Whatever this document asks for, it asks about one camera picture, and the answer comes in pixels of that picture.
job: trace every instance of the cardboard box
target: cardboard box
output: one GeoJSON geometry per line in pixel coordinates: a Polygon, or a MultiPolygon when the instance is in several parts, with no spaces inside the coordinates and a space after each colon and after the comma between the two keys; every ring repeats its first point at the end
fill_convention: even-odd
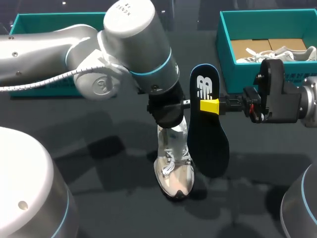
{"type": "MultiPolygon", "coordinates": [[[[261,63],[236,63],[256,53],[286,46],[293,50],[317,47],[315,9],[222,11],[216,38],[221,70],[228,93],[242,93],[252,86],[261,63]]],[[[297,85],[317,76],[316,61],[285,62],[285,79],[297,85]]]]}
{"type": "MultiPolygon", "coordinates": [[[[100,31],[104,28],[104,16],[105,12],[18,14],[10,35],[51,32],[75,24],[87,24],[100,31]]],[[[13,97],[81,96],[73,78],[10,94],[13,97]]]]}

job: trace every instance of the dark tabletop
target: dark tabletop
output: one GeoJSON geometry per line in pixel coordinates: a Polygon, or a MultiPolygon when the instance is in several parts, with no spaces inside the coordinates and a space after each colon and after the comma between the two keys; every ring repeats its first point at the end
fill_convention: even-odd
{"type": "MultiPolygon", "coordinates": [[[[106,11],[114,0],[2,0],[0,34],[17,13],[106,11]]],[[[214,47],[221,10],[307,8],[317,0],[153,0],[189,96],[200,63],[221,71],[214,47]]],[[[226,174],[196,172],[191,196],[167,200],[153,161],[157,128],[147,96],[128,83],[103,102],[11,100],[0,95],[0,126],[38,139],[56,161],[80,214],[79,238],[283,238],[279,207],[288,186],[316,157],[317,131],[297,124],[252,124],[243,113],[220,117],[230,143],[226,174]]]]}

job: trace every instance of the insole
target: insole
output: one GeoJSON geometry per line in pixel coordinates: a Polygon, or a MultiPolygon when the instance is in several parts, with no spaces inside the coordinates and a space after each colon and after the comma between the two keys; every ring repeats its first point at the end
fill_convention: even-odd
{"type": "Polygon", "coordinates": [[[198,170],[215,178],[224,174],[229,163],[229,142],[217,114],[200,111],[200,100],[218,99],[220,79],[211,64],[196,66],[190,75],[191,114],[188,149],[198,170]]]}

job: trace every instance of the shoelace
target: shoelace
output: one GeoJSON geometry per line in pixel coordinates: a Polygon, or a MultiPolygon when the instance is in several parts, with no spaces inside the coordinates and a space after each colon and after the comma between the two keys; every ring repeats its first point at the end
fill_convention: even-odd
{"type": "Polygon", "coordinates": [[[167,154],[167,159],[169,164],[163,166],[162,174],[164,176],[168,176],[175,168],[175,165],[190,165],[191,164],[191,157],[188,152],[188,147],[186,145],[185,149],[183,150],[183,156],[180,160],[176,160],[172,153],[172,149],[165,149],[164,150],[167,154]]]}
{"type": "Polygon", "coordinates": [[[248,53],[250,53],[251,55],[253,55],[253,57],[249,57],[247,58],[248,60],[251,60],[255,62],[260,62],[260,59],[276,59],[276,58],[279,58],[283,55],[288,55],[290,56],[290,52],[289,51],[286,51],[280,55],[276,55],[273,51],[263,51],[263,52],[260,52],[260,53],[256,53],[254,52],[253,50],[249,49],[249,48],[246,48],[246,51],[248,53]]]}
{"type": "Polygon", "coordinates": [[[256,53],[253,50],[246,48],[246,51],[253,55],[253,57],[250,57],[248,59],[253,59],[255,60],[255,62],[259,62],[259,59],[275,59],[276,55],[273,53],[273,51],[263,51],[260,53],[256,53]]]}

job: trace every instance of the sneaker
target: sneaker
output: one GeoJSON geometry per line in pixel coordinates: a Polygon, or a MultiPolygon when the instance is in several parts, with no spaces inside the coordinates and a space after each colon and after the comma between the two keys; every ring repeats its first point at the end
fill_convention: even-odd
{"type": "Polygon", "coordinates": [[[249,48],[246,48],[246,51],[250,53],[252,57],[238,59],[237,63],[261,63],[264,59],[280,59],[282,61],[290,62],[317,60],[317,50],[314,46],[309,47],[305,51],[295,51],[285,46],[276,51],[263,51],[258,54],[249,48]]]}
{"type": "Polygon", "coordinates": [[[194,185],[185,118],[180,125],[171,129],[158,126],[158,143],[158,157],[154,162],[158,183],[168,197],[185,198],[194,185]]]}
{"type": "Polygon", "coordinates": [[[316,61],[317,60],[317,49],[314,46],[310,46],[305,51],[295,51],[283,46],[282,48],[274,51],[276,55],[282,54],[283,52],[291,52],[293,54],[292,60],[289,61],[316,61]]]}

